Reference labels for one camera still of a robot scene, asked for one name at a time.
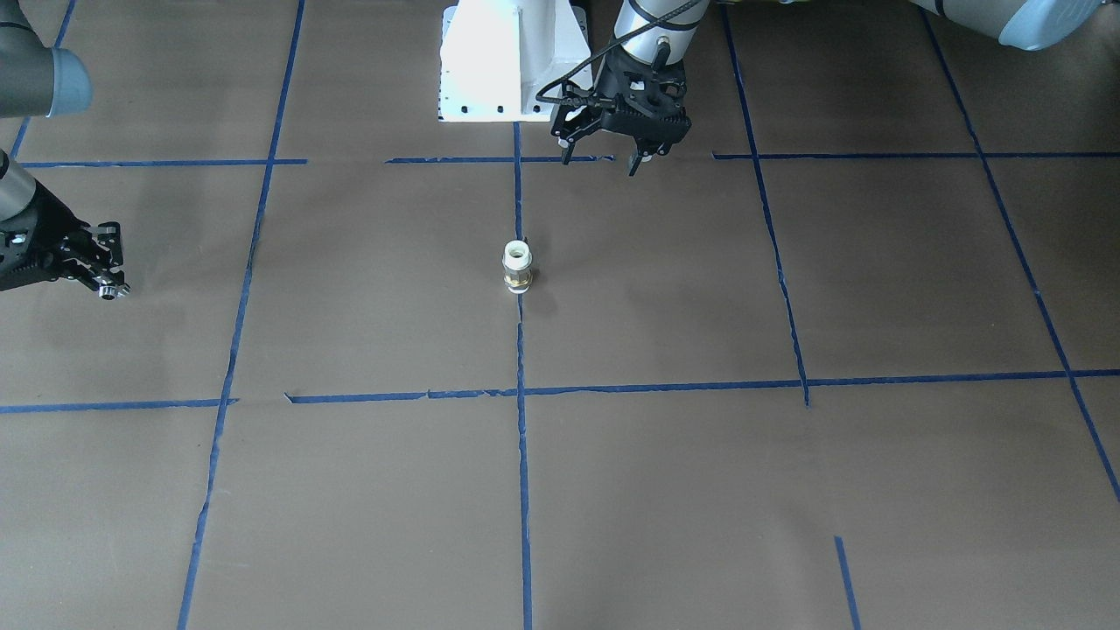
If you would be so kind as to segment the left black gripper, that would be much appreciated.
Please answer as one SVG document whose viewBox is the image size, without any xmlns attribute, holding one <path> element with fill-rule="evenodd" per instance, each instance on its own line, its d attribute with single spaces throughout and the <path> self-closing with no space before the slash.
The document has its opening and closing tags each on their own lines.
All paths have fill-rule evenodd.
<svg viewBox="0 0 1120 630">
<path fill-rule="evenodd" d="M 670 44 L 656 44 L 652 61 L 636 59 L 616 47 L 605 54 L 592 95 L 600 104 L 592 113 L 577 113 L 560 121 L 561 164 L 571 163 L 577 143 L 599 131 L 628 136 L 635 148 L 627 176 L 654 156 L 668 155 L 691 129 L 683 104 L 687 76 L 682 61 L 669 63 Z"/>
</svg>

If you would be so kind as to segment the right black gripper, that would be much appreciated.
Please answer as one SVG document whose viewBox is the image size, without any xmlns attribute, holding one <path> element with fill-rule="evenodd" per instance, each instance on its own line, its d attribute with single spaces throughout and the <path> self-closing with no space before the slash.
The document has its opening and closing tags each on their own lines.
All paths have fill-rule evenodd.
<svg viewBox="0 0 1120 630">
<path fill-rule="evenodd" d="M 3 220 L 1 291 L 63 277 L 97 296 L 100 284 L 119 282 L 123 265 L 119 222 L 88 226 L 39 182 L 24 211 Z"/>
</svg>

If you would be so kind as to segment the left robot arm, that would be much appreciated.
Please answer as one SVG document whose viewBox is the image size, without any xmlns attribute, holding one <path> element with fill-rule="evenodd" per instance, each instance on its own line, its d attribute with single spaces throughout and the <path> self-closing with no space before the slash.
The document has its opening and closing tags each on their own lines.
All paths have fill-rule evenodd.
<svg viewBox="0 0 1120 630">
<path fill-rule="evenodd" d="M 683 61 L 691 127 L 668 154 L 635 155 L 629 136 L 598 129 L 556 163 L 605 161 L 629 179 L 668 179 L 689 160 L 984 159 L 939 30 L 979 40 L 980 67 L 1040 61 L 936 11 L 935 1 L 712 1 Z"/>
</svg>

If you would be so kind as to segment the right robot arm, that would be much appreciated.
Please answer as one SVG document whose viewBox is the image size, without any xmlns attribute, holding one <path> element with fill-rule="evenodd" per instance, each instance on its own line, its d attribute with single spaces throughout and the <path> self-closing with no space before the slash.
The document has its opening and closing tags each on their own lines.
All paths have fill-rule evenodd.
<svg viewBox="0 0 1120 630">
<path fill-rule="evenodd" d="M 47 46 L 18 1 L 1 3 L 1 115 L 56 118 L 87 110 L 93 89 L 75 53 Z M 77 217 L 11 152 L 1 154 L 1 288 L 84 284 L 99 298 L 124 298 L 123 237 L 116 222 Z"/>
</svg>

